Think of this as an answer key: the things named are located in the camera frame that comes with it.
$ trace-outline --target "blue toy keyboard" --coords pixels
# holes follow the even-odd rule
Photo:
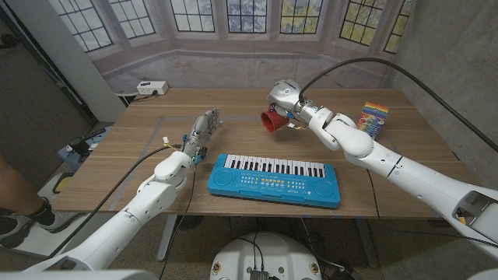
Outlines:
[[[337,208],[341,200],[331,164],[220,154],[210,194]]]

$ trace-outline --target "shoe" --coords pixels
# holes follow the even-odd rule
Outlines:
[[[54,222],[48,226],[40,224],[40,227],[47,230],[49,233],[60,233],[62,230],[66,229],[74,219],[82,215],[82,213],[57,212],[54,209],[52,209],[52,212],[55,215]]]
[[[17,221],[16,227],[9,233],[0,234],[0,245],[6,249],[12,249],[19,246],[24,239],[30,234],[30,228],[34,221],[23,215],[11,214],[2,219],[15,219]]]

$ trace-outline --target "colorful box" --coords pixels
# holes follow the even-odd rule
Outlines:
[[[366,102],[356,127],[375,139],[388,118],[389,108]]]

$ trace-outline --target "red cup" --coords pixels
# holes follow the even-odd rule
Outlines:
[[[272,110],[270,107],[270,109],[261,113],[261,121],[267,131],[275,132],[275,130],[289,123],[289,117],[280,116],[276,110]]]

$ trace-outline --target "window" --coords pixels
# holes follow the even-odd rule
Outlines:
[[[155,33],[143,0],[109,0],[128,39]]]
[[[399,11],[398,19],[396,19],[396,24],[392,29],[391,35],[389,36],[388,44],[386,44],[385,50],[392,54],[395,54],[398,50],[398,44],[402,38],[403,30],[405,29],[406,22],[412,11],[413,0],[405,0],[403,3],[401,11]]]
[[[215,32],[211,0],[171,0],[178,31]]]
[[[351,0],[341,38],[370,46],[386,0]]]
[[[226,0],[228,32],[266,33],[266,0]]]
[[[90,0],[50,0],[50,3],[85,52],[112,44]]]
[[[315,34],[322,0],[283,0],[280,33]]]

